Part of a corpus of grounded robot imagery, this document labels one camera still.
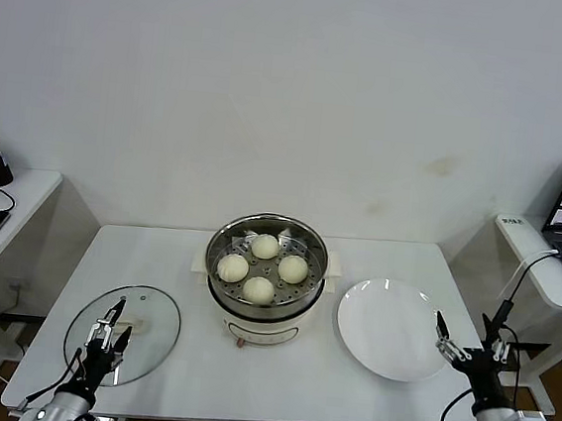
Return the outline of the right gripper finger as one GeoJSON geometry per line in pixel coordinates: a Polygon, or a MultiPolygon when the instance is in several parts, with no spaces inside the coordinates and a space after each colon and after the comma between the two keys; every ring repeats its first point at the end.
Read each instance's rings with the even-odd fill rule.
{"type": "Polygon", "coordinates": [[[437,342],[435,343],[441,356],[451,365],[454,369],[460,369],[461,364],[469,361],[471,355],[468,354],[464,349],[457,346],[454,341],[451,340],[450,332],[443,314],[438,311],[435,313],[436,316],[436,334],[437,342]]]}
{"type": "Polygon", "coordinates": [[[501,330],[507,331],[508,326],[499,319],[493,320],[486,314],[482,315],[484,325],[484,339],[479,354],[481,363],[506,365],[510,354],[510,344],[501,336],[501,330]]]}

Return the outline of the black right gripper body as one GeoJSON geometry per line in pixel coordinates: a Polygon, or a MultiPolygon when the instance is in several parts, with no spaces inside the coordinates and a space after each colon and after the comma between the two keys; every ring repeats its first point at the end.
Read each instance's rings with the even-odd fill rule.
{"type": "Polygon", "coordinates": [[[496,361],[491,351],[482,348],[466,348],[465,352],[467,357],[463,361],[457,360],[455,369],[469,379],[474,394],[472,413],[478,414],[496,408],[513,410],[514,406],[499,379],[500,372],[504,369],[501,361],[496,361]]]}

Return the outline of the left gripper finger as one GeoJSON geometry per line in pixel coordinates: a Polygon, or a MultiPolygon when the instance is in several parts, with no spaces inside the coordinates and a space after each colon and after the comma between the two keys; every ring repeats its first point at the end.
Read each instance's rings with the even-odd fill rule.
{"type": "Polygon", "coordinates": [[[125,349],[128,347],[129,341],[131,338],[130,331],[124,331],[116,340],[112,347],[112,352],[114,355],[114,361],[121,361],[125,352],[125,349]]]}
{"type": "Polygon", "coordinates": [[[88,346],[94,341],[98,341],[101,351],[109,351],[113,329],[123,313],[124,306],[126,306],[126,298],[121,297],[115,305],[108,309],[102,318],[95,321],[87,336],[88,346]]]}

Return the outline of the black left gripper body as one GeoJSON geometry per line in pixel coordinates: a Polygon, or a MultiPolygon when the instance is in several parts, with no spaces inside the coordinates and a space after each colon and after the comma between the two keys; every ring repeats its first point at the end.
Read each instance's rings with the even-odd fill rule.
{"type": "Polygon", "coordinates": [[[102,379],[121,364],[123,354],[113,347],[107,351],[97,344],[88,344],[86,356],[77,370],[77,378],[88,389],[97,389],[102,379]]]}

